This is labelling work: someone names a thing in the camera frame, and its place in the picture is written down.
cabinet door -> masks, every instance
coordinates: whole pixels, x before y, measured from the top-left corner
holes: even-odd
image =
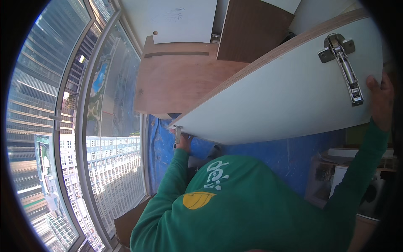
[[[348,60],[364,103],[352,106],[336,60],[318,52],[332,33],[352,39]],[[382,45],[378,28],[363,10],[337,16],[257,59],[211,91],[170,126],[220,144],[299,137],[366,123],[370,119],[367,76],[380,83]]]

person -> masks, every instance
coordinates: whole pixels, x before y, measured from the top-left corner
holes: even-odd
[[[263,162],[220,156],[187,184],[191,137],[181,135],[157,194],[131,234],[136,251],[346,251],[361,198],[387,148],[393,87],[369,76],[372,117],[359,152],[323,209]]]

window handle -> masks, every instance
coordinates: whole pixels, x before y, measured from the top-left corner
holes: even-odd
[[[55,123],[55,129],[56,131],[60,131],[60,122],[62,121],[62,111],[60,109],[55,111],[55,115],[50,115],[50,119],[53,119]]]

hand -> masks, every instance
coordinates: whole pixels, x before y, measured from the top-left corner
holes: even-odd
[[[175,129],[170,129],[169,130],[171,133],[176,132]],[[186,133],[181,133],[181,140],[179,141],[179,144],[177,144],[177,149],[183,149],[187,153],[190,153],[190,143],[193,140],[193,136],[190,136],[189,134]]]
[[[386,73],[382,73],[382,82],[379,86],[375,78],[367,78],[367,87],[372,93],[372,119],[382,131],[388,132],[392,125],[393,86]]]

white panel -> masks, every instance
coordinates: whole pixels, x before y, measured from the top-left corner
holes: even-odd
[[[301,0],[260,0],[294,14]]]
[[[331,148],[327,151],[328,156],[342,156],[353,158],[357,154],[358,149],[338,149]],[[382,155],[383,158],[393,158],[393,149],[387,149],[385,153]]]
[[[332,189],[330,190],[329,198],[332,197],[336,186],[343,181],[344,174],[346,174],[346,172],[347,168],[343,166],[336,166],[336,168],[334,169],[333,184]]]
[[[210,43],[216,5],[217,0],[122,0],[141,46],[154,31],[154,43]]]
[[[302,0],[289,29],[297,35],[301,34],[340,15],[355,4],[358,8],[357,0]]]
[[[348,55],[364,104],[352,107],[335,60],[321,63],[318,51],[330,33],[354,39]],[[379,31],[370,18],[350,23],[264,65],[213,96],[175,124],[221,144],[244,144],[311,135],[366,123],[370,118],[367,76],[381,80]]]

